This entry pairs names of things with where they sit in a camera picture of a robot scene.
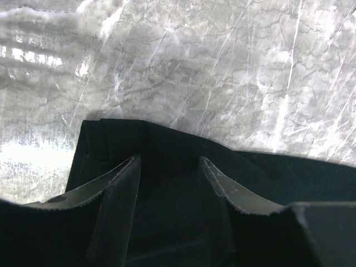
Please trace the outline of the black t shirt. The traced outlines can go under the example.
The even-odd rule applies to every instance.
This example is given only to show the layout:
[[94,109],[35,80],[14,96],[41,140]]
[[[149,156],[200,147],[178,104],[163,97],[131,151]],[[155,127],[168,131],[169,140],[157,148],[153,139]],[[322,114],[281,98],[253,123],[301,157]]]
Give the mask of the black t shirt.
[[141,177],[128,246],[131,266],[209,266],[199,159],[280,205],[355,203],[355,169],[299,157],[234,151],[211,140],[140,120],[82,123],[67,190],[131,156]]

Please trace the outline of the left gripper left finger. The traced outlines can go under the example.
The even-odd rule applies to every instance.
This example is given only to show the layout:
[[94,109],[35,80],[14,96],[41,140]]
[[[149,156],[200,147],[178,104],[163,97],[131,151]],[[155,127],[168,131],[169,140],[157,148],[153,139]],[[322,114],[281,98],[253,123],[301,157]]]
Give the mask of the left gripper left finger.
[[124,266],[141,159],[46,202],[1,201],[2,266]]

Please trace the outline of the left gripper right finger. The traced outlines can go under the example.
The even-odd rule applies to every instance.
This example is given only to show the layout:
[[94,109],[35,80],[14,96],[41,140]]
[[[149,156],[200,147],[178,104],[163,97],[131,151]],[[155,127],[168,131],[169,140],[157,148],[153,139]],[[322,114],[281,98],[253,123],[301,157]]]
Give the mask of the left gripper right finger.
[[199,159],[209,266],[354,266],[355,203],[280,205]]

